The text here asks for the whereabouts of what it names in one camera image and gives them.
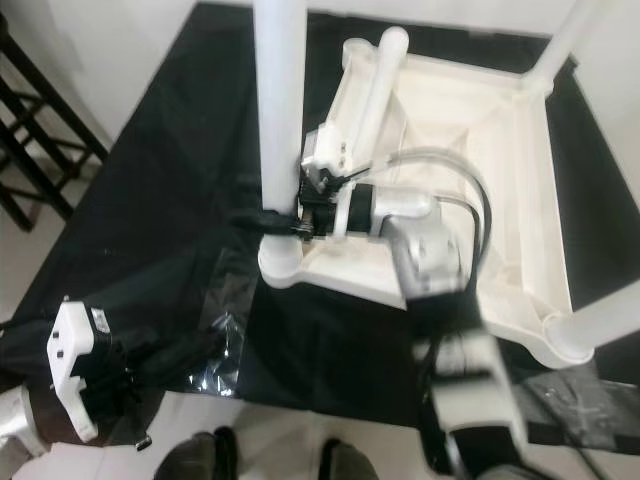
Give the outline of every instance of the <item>white plastic part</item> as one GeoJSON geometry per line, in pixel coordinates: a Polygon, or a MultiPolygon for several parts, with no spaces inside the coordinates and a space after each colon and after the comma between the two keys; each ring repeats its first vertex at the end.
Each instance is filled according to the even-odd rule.
{"type": "Polygon", "coordinates": [[[82,378],[72,377],[71,372],[77,358],[93,350],[94,338],[89,322],[82,302],[64,302],[47,341],[53,387],[83,442],[97,437],[98,427],[89,418],[80,397],[80,391],[87,385],[82,378]]]}
{"type": "Polygon", "coordinates": [[[376,73],[368,91],[366,106],[357,122],[359,129],[353,146],[353,157],[358,163],[373,160],[372,154],[378,142],[384,114],[400,65],[407,55],[407,48],[409,36],[400,27],[388,28],[380,38],[376,73]]]}
{"type": "Polygon", "coordinates": [[[514,445],[524,450],[526,425],[495,338],[484,331],[470,331],[446,339],[438,350],[436,372],[444,377],[457,376],[455,380],[436,383],[431,392],[445,433],[468,427],[504,426],[511,431],[514,445]],[[474,377],[472,372],[490,375],[474,377]]]}
{"type": "Polygon", "coordinates": [[[553,36],[536,65],[523,78],[526,85],[553,88],[553,79],[566,62],[578,37],[584,32],[602,0],[576,0],[569,15],[553,36]]]}
{"type": "Polygon", "coordinates": [[[640,330],[640,281],[573,315],[555,316],[545,323],[551,345],[570,359],[590,358],[593,350],[640,330]]]}
{"type": "MultiPolygon", "coordinates": [[[[262,207],[281,214],[296,210],[307,35],[303,0],[256,0],[253,7],[262,207]]],[[[290,277],[302,258],[300,240],[265,236],[258,262],[273,286],[290,277]]]]}
{"type": "MultiPolygon", "coordinates": [[[[388,58],[365,40],[348,40],[342,59],[344,75],[326,121],[325,128],[330,130],[318,135],[316,146],[323,166],[335,162],[333,172],[355,171],[371,159],[420,147],[450,149],[467,158],[487,184],[494,213],[489,255],[478,285],[483,318],[494,335],[521,343],[551,368],[580,364],[590,356],[561,353],[550,343],[545,325],[547,319],[572,311],[545,97],[597,3],[578,0],[538,64],[525,75],[416,55],[399,60],[405,48],[399,33],[394,34],[388,58]],[[380,67],[383,58],[388,67],[380,67]],[[380,93],[372,99],[376,83],[380,93]],[[376,120],[369,110],[382,113],[382,119],[376,120]],[[337,146],[342,144],[346,149],[340,148],[338,154],[337,146]]],[[[297,8],[288,3],[285,7],[282,0],[271,5],[297,8]]],[[[281,156],[268,163],[265,158],[263,181],[273,186],[278,181],[265,177],[264,169],[271,163],[283,162],[287,168],[290,164],[281,156]]],[[[457,175],[428,165],[406,166],[368,182],[448,190],[478,204],[457,175]]],[[[461,239],[463,255],[467,252],[463,268],[468,271],[472,239],[468,216],[455,206],[443,207],[443,220],[461,239]]],[[[397,308],[405,306],[384,241],[353,235],[341,241],[314,240],[302,255],[293,239],[288,245],[274,239],[275,253],[265,255],[266,241],[259,254],[260,267],[274,287],[308,282],[397,308]],[[281,248],[275,248],[276,241],[281,248]],[[286,261],[275,268],[272,258],[286,261]]],[[[560,335],[568,342],[569,330],[560,335]]]]}
{"type": "Polygon", "coordinates": [[[333,238],[342,239],[347,235],[347,225],[349,223],[349,207],[351,206],[351,196],[355,188],[355,182],[349,182],[338,192],[336,199],[336,216],[333,222],[333,238]]]}

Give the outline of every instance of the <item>person's foot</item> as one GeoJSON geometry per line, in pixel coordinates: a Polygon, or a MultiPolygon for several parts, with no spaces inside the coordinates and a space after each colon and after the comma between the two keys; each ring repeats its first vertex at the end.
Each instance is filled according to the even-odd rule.
{"type": "Polygon", "coordinates": [[[216,466],[215,480],[237,480],[238,444],[236,436],[229,427],[220,427],[213,432],[215,439],[216,466]]]}
{"type": "Polygon", "coordinates": [[[322,455],[320,457],[320,470],[318,472],[318,480],[329,480],[331,476],[331,460],[333,458],[333,449],[340,445],[340,440],[330,438],[322,447],[322,455]]]}

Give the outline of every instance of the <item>black fabric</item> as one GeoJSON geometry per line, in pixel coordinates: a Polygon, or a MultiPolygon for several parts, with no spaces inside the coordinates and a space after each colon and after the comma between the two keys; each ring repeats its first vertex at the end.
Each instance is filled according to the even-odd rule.
{"type": "Polygon", "coordinates": [[[522,463],[507,427],[469,427],[456,430],[453,438],[472,478],[499,465],[522,463]]]}
{"type": "Polygon", "coordinates": [[[371,231],[371,202],[373,200],[373,185],[359,183],[351,193],[349,204],[349,221],[347,230],[350,232],[371,231]]]}
{"type": "MultiPolygon", "coordinates": [[[[342,43],[377,43],[389,25],[310,16],[305,131],[326,117],[342,75],[342,43]]],[[[546,43],[405,28],[412,53],[513,72],[529,69],[546,43]]],[[[579,307],[637,278],[640,222],[570,69],[547,107],[579,307]]],[[[136,348],[197,328],[225,253],[240,260],[220,278],[257,273],[259,236],[230,226],[228,215],[260,206],[258,160],[251,12],[197,5],[20,304],[21,328],[0,341],[2,368],[48,377],[47,321],[65,295],[104,308],[136,348]]],[[[398,310],[309,285],[274,291],[259,281],[239,392],[255,402],[415,425],[410,343],[409,321],[398,310]]],[[[601,375],[632,376],[636,345],[631,337],[598,352],[601,375]]]]}

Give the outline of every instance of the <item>white floor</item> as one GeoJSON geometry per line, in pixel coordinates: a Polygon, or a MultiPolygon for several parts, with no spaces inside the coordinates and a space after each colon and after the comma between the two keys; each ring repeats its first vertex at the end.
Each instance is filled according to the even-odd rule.
{"type": "MultiPolygon", "coordinates": [[[[15,172],[3,174],[3,181],[8,180],[6,175],[18,182],[15,172]]],[[[87,184],[87,179],[72,182],[65,189],[69,201],[77,203],[87,184]]],[[[40,209],[30,234],[20,232],[0,210],[0,320],[11,316],[62,228],[63,222],[47,206],[40,209]]],[[[243,480],[317,478],[320,449],[331,437],[365,453],[382,480],[435,478],[427,472],[413,429],[175,393],[168,393],[162,402],[149,430],[153,445],[147,450],[55,444],[49,454],[25,465],[14,478],[151,479],[174,445],[221,425],[233,426],[238,435],[243,480]]],[[[560,478],[592,478],[569,449],[531,446],[528,455],[560,478]]],[[[640,458],[602,452],[594,456],[612,479],[639,477],[640,458]]]]}

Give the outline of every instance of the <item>black wire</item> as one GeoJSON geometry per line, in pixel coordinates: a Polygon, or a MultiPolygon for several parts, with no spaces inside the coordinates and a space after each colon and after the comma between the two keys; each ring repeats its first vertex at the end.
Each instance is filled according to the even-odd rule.
{"type": "Polygon", "coordinates": [[[598,480],[609,480],[609,477],[594,462],[593,458],[591,458],[591,456],[580,447],[580,441],[573,435],[573,433],[571,433],[564,419],[558,415],[551,406],[544,401],[544,399],[540,398],[531,385],[526,382],[522,382],[520,385],[529,394],[536,405],[538,405],[545,414],[557,424],[560,430],[562,430],[562,433],[568,440],[569,446],[573,448],[578,455],[580,455],[582,461],[589,468],[593,476],[598,480]]]}
{"type": "MultiPolygon", "coordinates": [[[[492,219],[493,214],[491,211],[491,204],[489,203],[489,196],[487,192],[480,182],[480,180],[470,171],[470,167],[466,165],[466,161],[462,158],[459,158],[453,152],[447,150],[439,150],[434,148],[429,149],[415,149],[415,150],[406,150],[400,151],[391,156],[391,159],[387,162],[387,165],[394,165],[402,162],[414,162],[421,161],[427,163],[440,164],[442,166],[446,166],[463,177],[471,184],[474,188],[480,200],[482,202],[482,214],[483,214],[483,237],[482,237],[482,245],[489,245],[489,239],[491,238],[491,228],[492,228],[492,219]]],[[[478,259],[478,264],[481,264],[484,261],[484,256],[486,255],[487,248],[483,249],[483,253],[478,259]]]]}
{"type": "Polygon", "coordinates": [[[487,245],[480,245],[480,215],[473,205],[462,199],[450,197],[447,195],[436,195],[435,198],[440,202],[450,203],[452,205],[462,207],[467,210],[473,217],[473,253],[471,257],[471,272],[469,274],[468,286],[475,287],[476,281],[478,279],[479,259],[482,257],[483,251],[488,248],[487,245]]]}

